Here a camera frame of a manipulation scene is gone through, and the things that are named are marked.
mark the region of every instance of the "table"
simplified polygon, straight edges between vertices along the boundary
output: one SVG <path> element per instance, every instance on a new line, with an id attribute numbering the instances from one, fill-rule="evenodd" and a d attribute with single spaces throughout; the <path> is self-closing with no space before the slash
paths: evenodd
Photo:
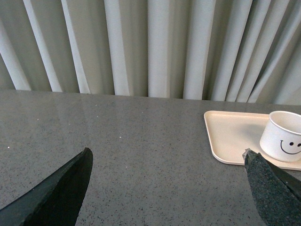
<path id="1" fill-rule="evenodd" d="M 211 154 L 209 110 L 301 106 L 1 90 L 0 208 L 89 147 L 94 165 L 77 226 L 264 225 L 244 167 Z"/>

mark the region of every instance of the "tray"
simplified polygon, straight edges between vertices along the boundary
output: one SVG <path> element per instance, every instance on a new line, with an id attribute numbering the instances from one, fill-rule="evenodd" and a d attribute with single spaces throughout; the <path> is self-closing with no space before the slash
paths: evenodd
<path id="1" fill-rule="evenodd" d="M 268 114 L 208 111 L 204 118 L 212 154 L 218 161 L 244 165 L 242 154 L 251 148 L 282 169 L 301 171 L 301 160 L 278 161 L 261 149 L 259 141 L 269 120 Z"/>

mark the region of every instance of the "countertop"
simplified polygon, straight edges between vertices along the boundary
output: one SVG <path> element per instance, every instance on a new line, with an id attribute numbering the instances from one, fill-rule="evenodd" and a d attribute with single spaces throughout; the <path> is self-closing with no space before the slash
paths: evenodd
<path id="1" fill-rule="evenodd" d="M 89 147 L 77 226 L 264 225 L 244 167 L 211 154 L 210 110 L 301 106 L 1 90 L 0 209 Z"/>

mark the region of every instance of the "white paper cup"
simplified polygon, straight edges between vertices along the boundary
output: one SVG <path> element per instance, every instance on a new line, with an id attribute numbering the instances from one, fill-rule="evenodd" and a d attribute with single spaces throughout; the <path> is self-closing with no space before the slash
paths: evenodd
<path id="1" fill-rule="evenodd" d="M 260 146 L 266 154 L 279 161 L 301 159 L 301 115 L 271 112 Z"/>

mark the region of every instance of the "curtain fold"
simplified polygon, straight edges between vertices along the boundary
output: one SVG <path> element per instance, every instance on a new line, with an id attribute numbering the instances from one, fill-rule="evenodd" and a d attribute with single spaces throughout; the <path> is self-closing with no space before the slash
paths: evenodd
<path id="1" fill-rule="evenodd" d="M 0 2 L 0 89 L 301 105 L 299 0 Z"/>

